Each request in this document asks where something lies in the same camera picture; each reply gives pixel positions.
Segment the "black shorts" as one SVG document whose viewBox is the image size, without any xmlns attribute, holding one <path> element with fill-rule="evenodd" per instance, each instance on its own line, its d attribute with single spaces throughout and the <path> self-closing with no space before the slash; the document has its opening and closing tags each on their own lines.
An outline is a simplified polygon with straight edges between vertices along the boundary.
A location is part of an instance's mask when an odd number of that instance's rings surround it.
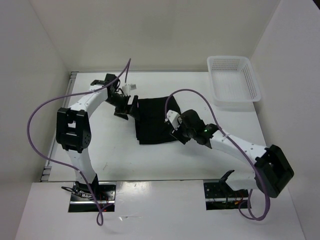
<svg viewBox="0 0 320 240">
<path fill-rule="evenodd" d="M 165 107 L 181 113 L 173 96 L 138 100 L 139 120 L 135 121 L 135 133 L 140 145 L 157 145 L 176 141 L 171 136 L 171 125 L 165 123 Z"/>
</svg>

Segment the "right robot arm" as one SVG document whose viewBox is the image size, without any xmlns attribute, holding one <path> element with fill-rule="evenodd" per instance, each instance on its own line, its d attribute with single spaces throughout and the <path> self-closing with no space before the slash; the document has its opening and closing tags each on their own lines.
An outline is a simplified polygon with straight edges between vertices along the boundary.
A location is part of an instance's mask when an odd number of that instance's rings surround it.
<svg viewBox="0 0 320 240">
<path fill-rule="evenodd" d="M 209 149 L 221 151 L 252 167 L 252 173 L 243 179 L 232 179 L 232 170 L 221 178 L 219 191 L 230 197 L 238 190 L 260 190 L 270 198 L 277 198 L 295 173 L 284 152 L 277 145 L 257 145 L 205 124 L 192 109 L 179 114 L 168 110 L 166 122 L 172 126 L 171 135 L 182 144 L 190 140 Z"/>
</svg>

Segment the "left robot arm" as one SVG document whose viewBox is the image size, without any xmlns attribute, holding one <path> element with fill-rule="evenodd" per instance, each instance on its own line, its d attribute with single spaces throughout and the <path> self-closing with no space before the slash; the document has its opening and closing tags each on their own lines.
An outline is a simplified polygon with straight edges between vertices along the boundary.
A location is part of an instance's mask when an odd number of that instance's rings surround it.
<svg viewBox="0 0 320 240">
<path fill-rule="evenodd" d="M 75 167 L 75 195 L 89 200 L 96 199 L 100 193 L 98 175 L 92 167 L 89 145 L 92 140 L 90 117 L 94 111 L 106 102 L 115 107 L 116 117 L 138 120 L 138 96 L 131 96 L 136 90 L 135 84 L 125 83 L 114 74 L 106 74 L 104 80 L 94 80 L 88 93 L 70 107 L 61 107 L 57 111 L 56 141 L 62 146 Z"/>
</svg>

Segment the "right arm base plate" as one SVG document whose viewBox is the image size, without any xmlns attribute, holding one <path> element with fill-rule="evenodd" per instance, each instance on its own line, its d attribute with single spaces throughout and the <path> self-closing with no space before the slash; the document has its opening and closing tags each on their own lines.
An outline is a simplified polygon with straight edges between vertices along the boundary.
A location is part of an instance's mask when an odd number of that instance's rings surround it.
<svg viewBox="0 0 320 240">
<path fill-rule="evenodd" d="M 205 206 L 207 211 L 247 209 L 249 191 L 232 190 L 218 179 L 203 181 Z"/>
</svg>

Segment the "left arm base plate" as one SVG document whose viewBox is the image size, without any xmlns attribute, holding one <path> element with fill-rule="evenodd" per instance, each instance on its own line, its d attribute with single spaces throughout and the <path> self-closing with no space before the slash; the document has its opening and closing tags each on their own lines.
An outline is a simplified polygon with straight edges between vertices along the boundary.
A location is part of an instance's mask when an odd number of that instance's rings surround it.
<svg viewBox="0 0 320 240">
<path fill-rule="evenodd" d="M 76 192 L 76 184 L 73 187 L 62 187 L 62 189 L 70 192 L 69 213 L 95 213 L 98 212 L 95 201 L 90 193 Z M 99 207 L 104 213 L 115 211 L 116 200 L 116 182 L 100 182 L 100 192 L 96 196 Z"/>
</svg>

